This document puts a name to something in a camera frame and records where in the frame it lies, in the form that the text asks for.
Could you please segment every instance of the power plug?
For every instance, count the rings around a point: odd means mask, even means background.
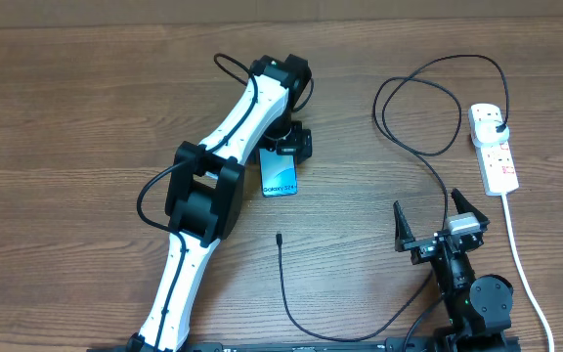
[[[468,110],[470,135],[477,148],[490,147],[498,143],[507,142],[509,127],[498,132],[497,128],[503,124],[500,109],[492,104],[475,104]]]

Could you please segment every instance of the white robotic arm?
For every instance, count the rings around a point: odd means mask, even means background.
[[[260,138],[262,138],[264,131],[276,118],[282,115],[288,102],[288,89],[281,87],[279,81],[265,75],[256,76],[255,79],[259,89],[258,102],[228,143],[214,152],[224,159],[235,157],[241,165],[246,163],[251,151],[253,151]],[[244,94],[242,94],[234,109],[212,134],[201,141],[201,144],[216,146],[220,143],[227,132],[236,126],[242,118],[252,99],[253,83],[249,80]],[[190,331],[189,321],[195,302],[196,291],[212,252],[221,241],[217,239],[208,247],[202,247],[199,239],[187,233],[181,233],[181,235],[184,237],[188,252],[185,254],[180,276],[171,295],[158,345],[159,351],[167,349],[177,351],[186,342]],[[152,344],[157,338],[160,329],[161,312],[180,260],[181,243],[173,234],[169,234],[169,240],[169,255],[155,302],[139,333],[149,344]]]
[[[178,149],[165,208],[171,217],[166,266],[152,310],[124,351],[177,351],[186,342],[205,266],[238,219],[249,156],[258,147],[279,151],[279,144],[289,145],[282,148],[284,152],[298,154],[302,151],[296,148],[297,141],[310,141],[309,130],[304,133],[300,122],[290,122],[292,108],[310,80],[305,60],[292,55],[285,62],[263,57],[254,62],[242,97],[221,125],[198,146],[185,142]],[[249,111],[255,96],[257,101]],[[311,149],[310,144],[307,155],[303,151],[304,158],[311,155]],[[194,181],[193,174],[216,179],[216,189]]]

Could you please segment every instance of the robotic arm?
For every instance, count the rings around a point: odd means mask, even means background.
[[[221,125],[199,145],[184,142],[177,150],[174,164],[179,165],[172,171],[165,203],[169,253],[157,295],[140,331],[127,346],[110,351],[179,350],[189,334],[205,266],[238,220],[244,165],[252,152],[276,150],[295,155],[298,163],[312,155],[310,130],[290,119],[312,78],[308,62],[293,55],[284,62],[264,56],[250,73],[242,97]],[[251,107],[253,99],[257,101]],[[216,187],[199,183],[194,175],[216,179]]]
[[[466,254],[484,244],[490,220],[458,189],[451,196],[457,215],[424,240],[414,237],[399,202],[394,203],[395,249],[410,251],[413,265],[431,263],[451,325],[434,330],[432,337],[410,339],[410,332],[406,338],[390,337],[385,345],[406,352],[520,352],[518,337],[504,332],[511,328],[511,283],[499,275],[475,278]]]

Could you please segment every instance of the black cable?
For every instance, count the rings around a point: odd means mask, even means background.
[[[431,166],[431,164],[429,164],[429,162],[423,156],[440,155],[440,154],[446,152],[451,147],[451,145],[455,142],[455,138],[457,138],[457,134],[459,133],[459,128],[461,127],[461,104],[459,103],[459,100],[455,97],[455,95],[450,90],[448,90],[447,88],[441,86],[438,83],[428,81],[428,80],[425,80],[425,79],[414,78],[414,77],[416,75],[418,75],[423,69],[425,69],[426,67],[428,67],[432,64],[438,63],[438,62],[443,61],[443,60],[456,59],[456,58],[480,58],[480,59],[484,59],[484,60],[491,62],[498,69],[498,72],[500,73],[500,76],[501,76],[501,80],[503,82],[503,88],[505,90],[505,120],[503,121],[503,124],[498,127],[498,130],[501,129],[501,131],[502,131],[502,129],[504,128],[504,126],[507,123],[507,118],[509,116],[509,93],[508,93],[508,90],[507,90],[507,80],[505,79],[505,74],[503,73],[503,70],[500,68],[500,66],[497,64],[497,62],[495,62],[494,60],[492,60],[492,59],[490,59],[486,56],[483,56],[483,55],[451,55],[451,56],[447,56],[447,57],[444,57],[444,58],[433,60],[433,61],[429,62],[428,64],[421,66],[420,68],[418,68],[417,70],[412,72],[407,77],[391,77],[391,78],[388,78],[386,81],[384,81],[381,84],[381,86],[377,90],[377,94],[375,95],[375,99],[372,103],[372,119],[373,119],[375,125],[377,126],[377,129],[379,130],[379,132],[381,132],[381,134],[384,135],[384,137],[386,137],[388,140],[390,140],[394,144],[398,145],[399,147],[405,149],[406,151],[412,153],[420,161],[422,161],[422,163],[424,163],[425,166],[427,166],[427,168],[429,168],[431,173],[436,177],[436,180],[440,184],[440,188],[443,191],[444,199],[445,199],[445,212],[444,212],[444,216],[443,216],[443,228],[445,226],[445,223],[447,221],[447,215],[449,213],[449,192],[447,192],[447,187],[445,186],[445,183],[440,178],[440,175],[438,175],[438,172],[436,172],[436,170]],[[392,91],[392,93],[390,93],[390,96],[388,97],[388,99],[386,100],[386,102],[383,105],[383,108],[381,110],[381,122],[383,124],[383,127],[382,127],[381,125],[379,125],[379,122],[377,120],[377,114],[376,114],[376,111],[375,111],[376,106],[377,106],[377,100],[379,99],[379,95],[381,94],[381,91],[386,86],[386,84],[388,84],[392,81],[395,81],[395,80],[401,80],[402,82]],[[401,87],[404,84],[406,84],[408,81],[424,83],[424,84],[427,84],[429,86],[438,88],[441,91],[447,93],[457,104],[458,118],[457,118],[457,127],[455,129],[454,135],[451,138],[451,140],[447,143],[447,145],[437,152],[433,152],[433,153],[423,152],[423,151],[419,151],[419,150],[416,150],[414,148],[411,148],[411,147],[407,146],[405,143],[401,142],[399,139],[397,139],[397,137],[395,137],[394,133],[392,133],[392,131],[390,131],[390,129],[388,128],[388,124],[386,123],[386,107],[388,106],[388,103],[390,103],[390,101],[392,100],[394,95],[399,91],[399,89],[401,89]]]
[[[238,82],[242,83],[243,85],[246,85],[246,81],[243,81],[242,79],[240,79],[238,76],[236,76],[235,74],[231,73],[228,69],[224,68],[218,61],[218,58],[223,58],[225,60],[230,61],[232,64],[240,67],[243,71],[246,72],[246,74],[248,75],[248,79],[251,80],[251,82],[253,82],[253,99],[251,99],[251,104],[249,105],[249,108],[246,110],[246,112],[244,113],[244,115],[240,118],[240,120],[238,121],[238,123],[232,127],[232,129],[230,130],[230,132],[225,135],[225,137],[223,137],[223,139],[221,140],[221,142],[219,142],[219,144],[217,144],[216,146],[208,149],[209,152],[214,153],[216,151],[218,151],[219,148],[223,147],[225,144],[227,144],[227,142],[230,140],[230,138],[232,138],[232,136],[234,136],[234,133],[236,133],[236,131],[238,131],[238,129],[240,128],[240,126],[242,125],[242,123],[249,117],[249,114],[251,113],[251,111],[253,110],[253,107],[255,107],[255,104],[258,101],[258,83],[255,81],[255,76],[253,75],[253,73],[251,72],[251,70],[249,68],[247,68],[245,65],[243,65],[240,61],[225,55],[223,53],[217,53],[214,54],[214,64],[216,64],[216,66],[218,66],[220,69],[222,69],[225,73],[227,73],[229,76],[231,76],[233,79],[237,80]]]
[[[299,112],[303,109],[310,101],[310,98],[312,98],[312,92],[314,92],[314,78],[310,78],[310,93],[308,93],[308,97],[298,107],[292,109],[292,112]]]
[[[382,116],[382,121],[383,121],[383,128],[379,125],[379,122],[377,121],[377,115],[375,113],[375,109],[377,106],[377,100],[379,98],[379,94],[381,93],[381,90],[383,89],[383,87],[395,80],[407,80],[407,81],[414,81],[414,82],[419,82],[419,83],[424,83],[427,84],[429,86],[432,87],[436,87],[440,90],[442,90],[443,92],[447,93],[451,98],[453,98],[453,100],[455,101],[455,103],[457,104],[457,111],[458,111],[458,120],[457,120],[457,128],[455,129],[455,133],[454,136],[451,138],[451,140],[449,141],[449,143],[442,148],[441,150],[434,152],[434,153],[427,153],[427,152],[422,152],[422,151],[418,151],[414,148],[410,148],[408,147],[406,144],[404,144],[403,142],[399,141],[394,134],[392,134],[392,132],[388,129],[388,126],[386,124],[386,119],[385,119],[385,110],[386,107],[388,105],[388,102],[390,101],[390,98],[388,99],[388,101],[384,104],[383,109],[381,111],[381,116]],[[440,188],[442,189],[443,195],[444,195],[444,199],[445,199],[445,211],[444,211],[444,215],[443,215],[443,220],[442,220],[442,226],[443,228],[445,227],[445,224],[447,222],[447,215],[449,213],[449,192],[447,191],[447,186],[445,186],[445,183],[442,181],[442,178],[440,178],[440,175],[438,174],[438,172],[433,168],[433,166],[431,166],[431,164],[425,160],[424,156],[436,156],[436,155],[440,155],[444,152],[446,152],[451,145],[455,142],[455,138],[457,137],[457,133],[459,133],[459,128],[461,126],[461,104],[459,103],[459,100],[455,97],[455,95],[450,92],[447,88],[441,86],[440,84],[428,81],[428,80],[424,80],[424,79],[419,79],[419,78],[409,78],[409,77],[392,77],[392,78],[388,78],[385,82],[383,82],[381,84],[381,86],[379,87],[379,90],[377,90],[377,94],[375,95],[375,100],[372,103],[372,118],[373,121],[375,123],[375,125],[377,126],[377,129],[379,129],[379,132],[381,132],[381,134],[383,134],[388,140],[392,141],[394,144],[396,144],[397,146],[405,149],[406,151],[412,153],[414,156],[416,156],[420,161],[422,161],[425,166],[427,166],[427,168],[431,171],[431,173],[436,177],[436,180],[438,181],[438,184],[440,185]]]
[[[145,215],[145,213],[143,212],[143,200],[145,199],[145,195],[147,194],[147,191],[151,187],[153,187],[153,185],[155,185],[157,181],[161,180],[163,177],[173,172],[174,170],[178,169],[179,167],[184,166],[185,164],[186,163],[184,161],[181,161],[176,163],[175,165],[171,165],[167,167],[164,171],[158,173],[157,175],[155,175],[155,177],[150,179],[147,182],[147,184],[143,187],[141,192],[138,194],[138,199],[136,200],[136,211],[138,212],[138,216],[140,216],[141,220],[143,220],[146,224],[149,224],[162,231],[172,233],[171,229],[169,229],[168,226],[158,224]],[[171,286],[168,289],[168,292],[166,294],[166,300],[164,301],[164,306],[162,307],[162,311],[161,311],[162,317],[160,318],[160,324],[158,326],[157,337],[155,338],[155,345],[153,346],[153,352],[157,352],[157,347],[159,346],[160,343],[160,337],[162,336],[162,330],[164,329],[164,321],[166,320],[166,314],[168,313],[168,304],[171,300],[173,289],[177,284],[177,279],[179,278],[180,272],[182,271],[182,266],[184,265],[184,259],[186,258],[186,252],[188,251],[188,249],[186,248],[186,242],[184,241],[184,237],[182,237],[182,235],[179,232],[175,233],[175,236],[177,236],[177,238],[180,240],[181,243],[180,262],[177,265],[175,276],[173,276],[173,281],[171,282]]]
[[[425,309],[424,312],[422,312],[418,316],[418,318],[416,319],[414,324],[412,324],[410,329],[408,330],[408,333],[406,334],[406,339],[403,340],[403,345],[402,345],[403,347],[402,347],[401,352],[406,352],[406,350],[408,349],[408,342],[410,341],[410,337],[414,333],[416,328],[418,328],[418,325],[420,324],[420,322],[422,322],[422,320],[425,319],[444,299],[445,299],[445,296],[441,295],[440,298],[438,298],[438,300],[433,302],[427,309]]]
[[[422,285],[420,285],[420,287],[416,290],[416,292],[411,296],[411,298],[399,309],[399,311],[397,311],[397,313],[395,313],[394,316],[392,316],[392,318],[390,318],[390,320],[381,328],[379,328],[377,331],[370,333],[366,336],[362,336],[362,337],[356,337],[356,338],[339,338],[339,337],[329,337],[329,336],[324,336],[315,332],[311,332],[305,328],[303,328],[301,325],[299,325],[299,323],[297,323],[294,318],[292,317],[292,314],[290,314],[290,310],[288,309],[288,302],[286,300],[285,297],[285,287],[283,285],[283,268],[282,268],[282,234],[277,234],[276,236],[277,239],[277,243],[278,243],[278,257],[279,257],[279,262],[280,262],[280,284],[281,284],[281,298],[283,300],[283,308],[285,308],[285,314],[288,316],[288,318],[290,319],[290,321],[301,331],[309,334],[310,336],[313,336],[315,338],[320,338],[323,340],[327,340],[327,341],[333,341],[333,342],[359,342],[359,341],[364,341],[367,340],[369,338],[373,338],[377,335],[379,335],[380,333],[382,333],[384,330],[386,330],[400,315],[401,313],[403,313],[404,310],[406,310],[406,308],[408,308],[408,306],[410,306],[410,304],[420,295],[420,293],[423,291],[423,289],[427,286],[427,284],[429,284],[429,281],[431,280],[431,277],[433,276],[433,271],[429,272],[429,275],[427,276],[427,278],[425,279],[425,281],[422,283]]]

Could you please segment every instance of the white power cable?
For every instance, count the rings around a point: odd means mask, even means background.
[[[551,331],[551,326],[548,324],[544,313],[542,312],[542,308],[538,304],[534,294],[532,293],[532,289],[529,287],[529,283],[527,282],[527,278],[525,277],[525,271],[523,270],[523,266],[520,263],[520,258],[518,257],[518,249],[516,249],[516,240],[514,239],[514,230],[512,230],[512,218],[509,215],[509,206],[507,205],[507,194],[503,193],[500,195],[500,199],[503,202],[503,211],[505,212],[505,224],[507,225],[507,236],[509,237],[509,245],[512,248],[512,255],[514,256],[514,263],[516,264],[516,269],[518,270],[518,275],[520,276],[520,280],[523,282],[523,286],[525,287],[525,291],[527,292],[527,296],[529,300],[532,302],[534,309],[536,309],[536,313],[540,317],[540,321],[544,326],[544,331],[546,332],[546,338],[548,339],[548,351],[555,352],[555,342],[553,341],[553,332]]]

